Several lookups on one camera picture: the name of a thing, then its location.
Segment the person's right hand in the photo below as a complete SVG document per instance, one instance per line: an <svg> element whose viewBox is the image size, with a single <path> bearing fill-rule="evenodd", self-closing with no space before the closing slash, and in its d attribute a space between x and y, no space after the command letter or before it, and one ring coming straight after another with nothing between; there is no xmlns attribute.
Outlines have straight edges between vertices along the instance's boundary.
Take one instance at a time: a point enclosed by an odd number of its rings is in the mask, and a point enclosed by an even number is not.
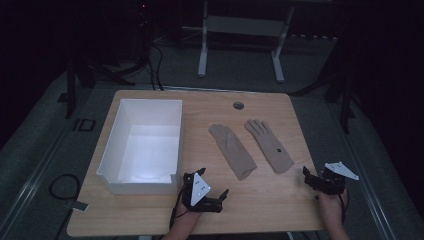
<svg viewBox="0 0 424 240"><path fill-rule="evenodd" d="M318 202L321 218L326 228L330 224L335 223L341 223L343 225L344 211L348 204L348 194L346 191L340 195L327 195L318 192Z"/></svg>

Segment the white box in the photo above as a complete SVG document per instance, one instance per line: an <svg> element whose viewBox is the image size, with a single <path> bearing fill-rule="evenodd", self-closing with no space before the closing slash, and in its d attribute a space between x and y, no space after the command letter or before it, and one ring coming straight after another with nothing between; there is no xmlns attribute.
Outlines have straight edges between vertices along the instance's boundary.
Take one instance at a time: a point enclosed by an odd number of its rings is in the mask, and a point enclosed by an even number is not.
<svg viewBox="0 0 424 240"><path fill-rule="evenodd" d="M182 134L182 101L122 99L96 174L114 194L175 194Z"/></svg>

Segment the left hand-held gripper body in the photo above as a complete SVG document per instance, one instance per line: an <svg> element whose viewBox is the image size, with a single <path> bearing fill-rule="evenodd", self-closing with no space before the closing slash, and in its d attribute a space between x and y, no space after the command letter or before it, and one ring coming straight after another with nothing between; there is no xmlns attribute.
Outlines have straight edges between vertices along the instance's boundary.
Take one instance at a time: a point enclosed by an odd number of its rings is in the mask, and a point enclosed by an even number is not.
<svg viewBox="0 0 424 240"><path fill-rule="evenodd" d="M224 195L219 198L209 198L207 194L211 187L198 173L185 173L183 176L182 204L190 212L220 213L223 210Z"/></svg>

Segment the beige glove with black dot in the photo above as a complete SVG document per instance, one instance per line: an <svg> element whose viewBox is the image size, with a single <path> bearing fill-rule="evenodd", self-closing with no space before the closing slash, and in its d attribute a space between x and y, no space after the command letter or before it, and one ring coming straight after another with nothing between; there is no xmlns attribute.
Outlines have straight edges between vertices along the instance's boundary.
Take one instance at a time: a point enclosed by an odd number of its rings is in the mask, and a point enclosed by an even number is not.
<svg viewBox="0 0 424 240"><path fill-rule="evenodd" d="M253 135L275 173L282 174L294 164L285 147L265 121L250 119L244 127Z"/></svg>

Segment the black rectangular floor frame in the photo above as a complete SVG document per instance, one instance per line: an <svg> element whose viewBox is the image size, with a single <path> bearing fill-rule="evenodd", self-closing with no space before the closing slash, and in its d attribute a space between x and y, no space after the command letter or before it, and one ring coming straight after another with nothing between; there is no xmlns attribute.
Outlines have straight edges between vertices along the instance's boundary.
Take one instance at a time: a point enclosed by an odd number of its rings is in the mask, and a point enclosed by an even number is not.
<svg viewBox="0 0 424 240"><path fill-rule="evenodd" d="M96 126L96 121L86 118L78 118L72 128L73 131L89 132L93 131Z"/></svg>

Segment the person's left hand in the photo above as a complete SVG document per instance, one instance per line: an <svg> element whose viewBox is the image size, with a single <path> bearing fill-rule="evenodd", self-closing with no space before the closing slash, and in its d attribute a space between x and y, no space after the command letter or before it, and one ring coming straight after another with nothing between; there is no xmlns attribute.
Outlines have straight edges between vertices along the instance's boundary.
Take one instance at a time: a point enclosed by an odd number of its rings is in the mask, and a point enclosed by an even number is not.
<svg viewBox="0 0 424 240"><path fill-rule="evenodd" d="M176 207L175 216L173 217L172 230L181 230L191 233L201 216L201 212L189 211L182 201L179 201Z"/></svg>

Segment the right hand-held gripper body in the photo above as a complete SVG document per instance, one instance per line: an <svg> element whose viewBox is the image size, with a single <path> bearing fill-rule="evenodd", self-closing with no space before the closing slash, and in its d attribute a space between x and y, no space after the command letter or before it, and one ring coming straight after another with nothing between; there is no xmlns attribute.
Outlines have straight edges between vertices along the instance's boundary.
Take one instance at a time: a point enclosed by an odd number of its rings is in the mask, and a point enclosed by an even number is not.
<svg viewBox="0 0 424 240"><path fill-rule="evenodd" d="M342 162L325 163L322 176L313 176L318 191L328 195L342 194L345 189L346 179L358 181L359 176L346 167Z"/></svg>

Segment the plain beige glove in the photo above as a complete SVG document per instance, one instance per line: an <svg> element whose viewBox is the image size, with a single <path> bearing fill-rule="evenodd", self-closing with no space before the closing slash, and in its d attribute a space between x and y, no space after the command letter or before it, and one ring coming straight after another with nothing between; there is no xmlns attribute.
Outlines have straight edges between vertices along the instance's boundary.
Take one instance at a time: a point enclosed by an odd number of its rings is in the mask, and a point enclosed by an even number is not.
<svg viewBox="0 0 424 240"><path fill-rule="evenodd" d="M209 128L209 132L240 181L246 179L257 168L252 156L229 127L213 124Z"/></svg>

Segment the white metal desk frame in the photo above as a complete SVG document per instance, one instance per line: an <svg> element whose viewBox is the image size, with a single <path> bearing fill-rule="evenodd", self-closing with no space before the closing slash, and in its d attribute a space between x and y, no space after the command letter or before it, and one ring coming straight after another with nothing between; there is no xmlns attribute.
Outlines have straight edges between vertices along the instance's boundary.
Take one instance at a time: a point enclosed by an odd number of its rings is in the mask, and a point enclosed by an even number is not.
<svg viewBox="0 0 424 240"><path fill-rule="evenodd" d="M277 83L285 81L283 73L283 65L280 61L280 54L288 35L289 26L294 15L295 7L288 6L284 11L284 19L282 21L241 18L230 16L210 15L208 11L209 2L211 0L201 0L203 2L201 48L198 63L197 75L205 77L207 72L208 60L208 33L226 33L240 34L252 36L277 37L278 44L270 52L273 64L274 74Z"/></svg>

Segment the black tripod stand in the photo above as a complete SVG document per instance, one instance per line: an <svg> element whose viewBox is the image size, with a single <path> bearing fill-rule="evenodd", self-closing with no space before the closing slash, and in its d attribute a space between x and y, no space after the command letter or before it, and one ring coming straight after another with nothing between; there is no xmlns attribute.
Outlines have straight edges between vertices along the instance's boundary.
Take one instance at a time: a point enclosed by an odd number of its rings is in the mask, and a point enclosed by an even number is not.
<svg viewBox="0 0 424 240"><path fill-rule="evenodd" d="M121 78L117 73L108 70L93 59L88 57L70 58L66 65L66 92L62 93L58 99L59 102L67 104L66 119L72 116L76 108L76 80L79 80L83 87L93 88L96 84L93 70L98 71L112 82L134 86L134 83Z"/></svg>
<svg viewBox="0 0 424 240"><path fill-rule="evenodd" d="M289 95L303 96L324 85L328 85L328 89L324 94L324 100L327 103L336 103L338 100L341 100L340 126L345 134L349 134L349 119L354 117L350 108L353 81L354 70L350 65L334 70L324 67L315 82L300 90L290 92Z"/></svg>

